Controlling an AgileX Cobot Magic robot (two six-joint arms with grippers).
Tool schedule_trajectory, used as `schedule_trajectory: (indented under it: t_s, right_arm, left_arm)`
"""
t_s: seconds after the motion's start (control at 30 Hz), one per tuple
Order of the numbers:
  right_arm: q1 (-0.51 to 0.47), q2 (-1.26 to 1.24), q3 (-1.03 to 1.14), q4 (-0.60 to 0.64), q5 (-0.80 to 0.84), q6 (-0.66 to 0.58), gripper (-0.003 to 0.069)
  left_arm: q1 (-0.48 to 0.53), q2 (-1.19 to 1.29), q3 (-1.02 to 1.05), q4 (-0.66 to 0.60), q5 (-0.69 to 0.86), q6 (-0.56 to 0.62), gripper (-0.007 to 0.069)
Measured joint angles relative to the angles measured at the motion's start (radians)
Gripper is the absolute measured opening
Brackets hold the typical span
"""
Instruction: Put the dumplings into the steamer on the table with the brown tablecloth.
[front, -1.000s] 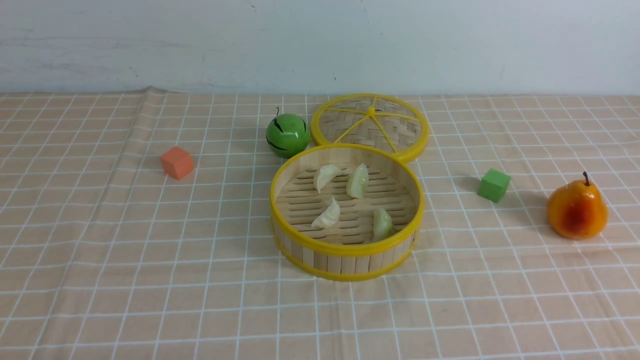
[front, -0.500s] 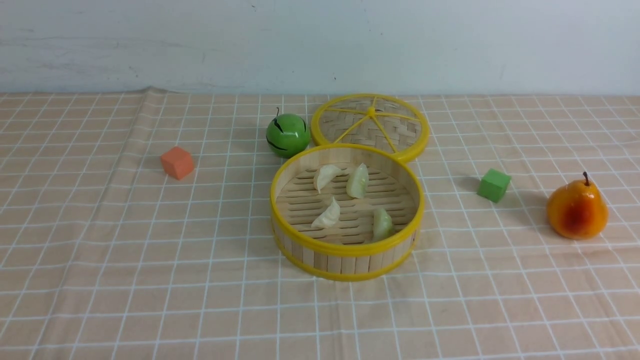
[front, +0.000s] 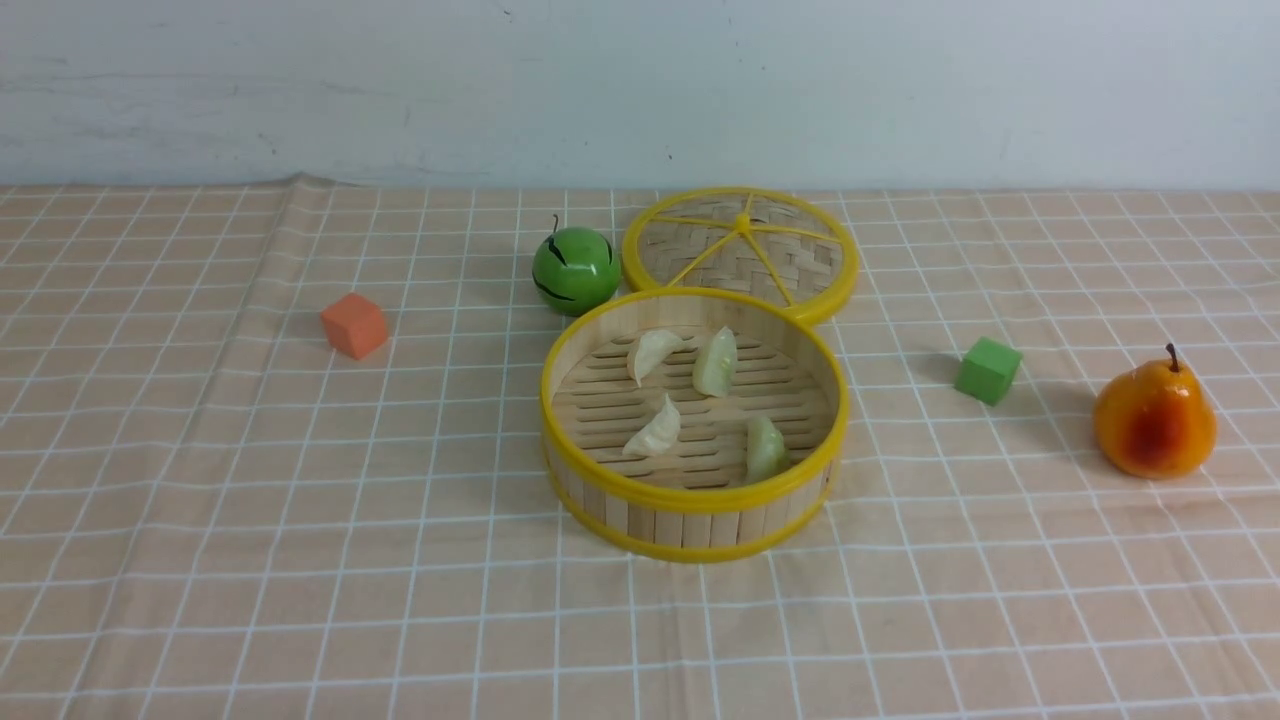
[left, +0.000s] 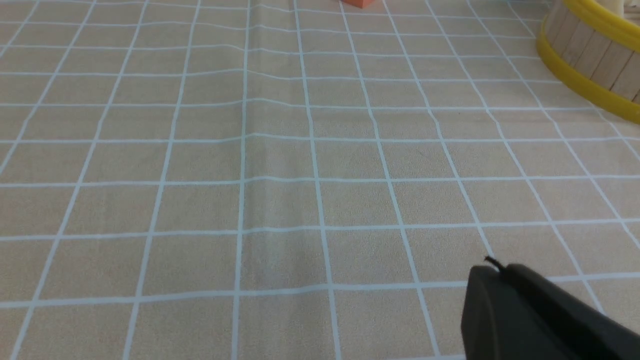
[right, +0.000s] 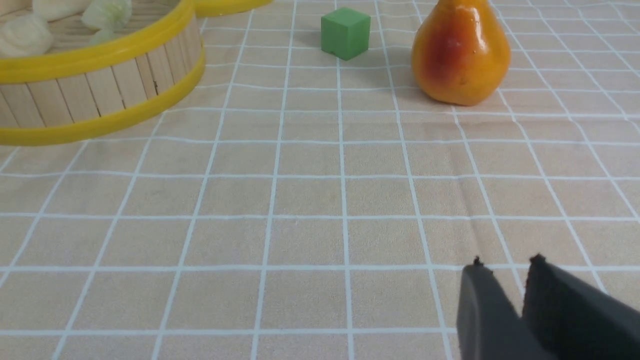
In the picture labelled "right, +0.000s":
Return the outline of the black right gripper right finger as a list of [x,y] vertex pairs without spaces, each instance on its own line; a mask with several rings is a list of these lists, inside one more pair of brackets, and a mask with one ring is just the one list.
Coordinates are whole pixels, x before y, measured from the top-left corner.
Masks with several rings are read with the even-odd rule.
[[558,360],[637,360],[640,313],[541,254],[530,258],[522,321]]

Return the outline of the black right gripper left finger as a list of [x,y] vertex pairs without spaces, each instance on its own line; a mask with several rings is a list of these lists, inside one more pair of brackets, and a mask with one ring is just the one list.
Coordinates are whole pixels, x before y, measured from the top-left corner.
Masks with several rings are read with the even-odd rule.
[[479,256],[462,269],[455,325],[462,360],[551,358]]

